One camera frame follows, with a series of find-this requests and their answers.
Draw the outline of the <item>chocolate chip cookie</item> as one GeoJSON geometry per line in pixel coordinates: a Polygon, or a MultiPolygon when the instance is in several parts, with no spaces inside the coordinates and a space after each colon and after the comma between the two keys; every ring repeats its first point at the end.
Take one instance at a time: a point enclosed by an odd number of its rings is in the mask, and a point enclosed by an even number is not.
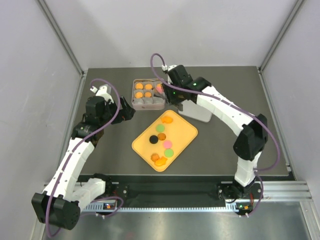
{"type": "Polygon", "coordinates": [[[160,141],[164,141],[167,137],[166,137],[166,135],[164,134],[164,133],[159,133],[158,135],[157,135],[157,137],[158,137],[158,139],[160,140],[160,141]]]}

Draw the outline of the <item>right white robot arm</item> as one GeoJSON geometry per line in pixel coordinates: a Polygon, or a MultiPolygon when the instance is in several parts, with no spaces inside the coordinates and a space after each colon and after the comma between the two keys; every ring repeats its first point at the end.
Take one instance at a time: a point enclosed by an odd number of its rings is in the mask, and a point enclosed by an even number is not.
{"type": "Polygon", "coordinates": [[[163,65],[161,68],[167,74],[163,90],[168,103],[178,106],[183,101],[192,101],[224,122],[236,135],[233,150],[237,155],[237,169],[232,184],[221,196],[225,199],[245,198],[252,191],[256,180],[254,170],[268,141],[264,129],[268,125],[267,118],[262,114],[250,116],[241,112],[205,78],[193,79],[183,65],[163,65]]]}

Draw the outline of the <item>round biscuit cookie top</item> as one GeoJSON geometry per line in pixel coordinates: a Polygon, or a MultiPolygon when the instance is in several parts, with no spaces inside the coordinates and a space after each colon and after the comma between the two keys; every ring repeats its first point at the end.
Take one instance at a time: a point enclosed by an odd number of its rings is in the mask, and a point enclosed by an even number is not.
{"type": "Polygon", "coordinates": [[[144,89],[145,90],[152,90],[153,89],[153,85],[151,83],[147,83],[144,85],[144,89]]]}

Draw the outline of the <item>silver tin lid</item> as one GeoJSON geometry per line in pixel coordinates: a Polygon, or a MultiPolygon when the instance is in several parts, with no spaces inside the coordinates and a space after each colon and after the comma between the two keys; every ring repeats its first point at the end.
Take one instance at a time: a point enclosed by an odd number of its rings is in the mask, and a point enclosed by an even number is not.
{"type": "Polygon", "coordinates": [[[185,100],[182,102],[183,111],[177,111],[180,115],[198,120],[204,123],[208,123],[212,118],[212,113],[206,108],[195,104],[191,100],[185,100]]]}

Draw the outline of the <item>round biscuit cookie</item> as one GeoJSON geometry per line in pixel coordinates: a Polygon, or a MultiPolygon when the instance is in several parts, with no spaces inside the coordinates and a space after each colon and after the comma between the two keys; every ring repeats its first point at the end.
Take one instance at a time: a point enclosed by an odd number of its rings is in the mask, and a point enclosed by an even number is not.
{"type": "Polygon", "coordinates": [[[138,91],[138,92],[135,93],[134,97],[135,97],[136,99],[141,99],[141,98],[144,97],[144,93],[138,91]]]}
{"type": "Polygon", "coordinates": [[[135,84],[135,89],[136,90],[143,90],[144,89],[144,85],[141,82],[137,82],[135,84]]]}
{"type": "Polygon", "coordinates": [[[144,85],[144,89],[145,90],[152,90],[153,89],[153,85],[151,83],[147,83],[144,85]]]}

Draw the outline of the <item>pink sandwich cookie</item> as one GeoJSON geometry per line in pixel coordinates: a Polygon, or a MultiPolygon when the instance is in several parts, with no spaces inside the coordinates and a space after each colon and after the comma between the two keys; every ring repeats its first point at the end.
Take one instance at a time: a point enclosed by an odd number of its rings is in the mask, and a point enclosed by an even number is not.
{"type": "Polygon", "coordinates": [[[158,86],[156,87],[156,90],[157,90],[157,92],[160,93],[160,94],[162,94],[162,93],[164,92],[161,85],[158,85],[158,86]]]}
{"type": "Polygon", "coordinates": [[[170,140],[166,140],[166,141],[164,141],[163,142],[163,147],[165,148],[165,149],[171,149],[172,148],[172,142],[170,141],[170,140]]]}

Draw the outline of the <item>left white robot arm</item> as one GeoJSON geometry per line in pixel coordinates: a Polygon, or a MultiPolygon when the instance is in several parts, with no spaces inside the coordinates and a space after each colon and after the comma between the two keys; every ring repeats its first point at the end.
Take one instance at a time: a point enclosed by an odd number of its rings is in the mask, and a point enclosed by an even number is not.
{"type": "Polygon", "coordinates": [[[55,175],[42,193],[35,193],[31,204],[39,222],[71,230],[81,212],[95,198],[109,198],[114,191],[106,177],[94,175],[75,189],[76,182],[90,154],[104,134],[103,126],[131,120],[135,110],[123,96],[117,105],[104,93],[89,97],[81,121],[72,130],[69,145],[55,175]]]}

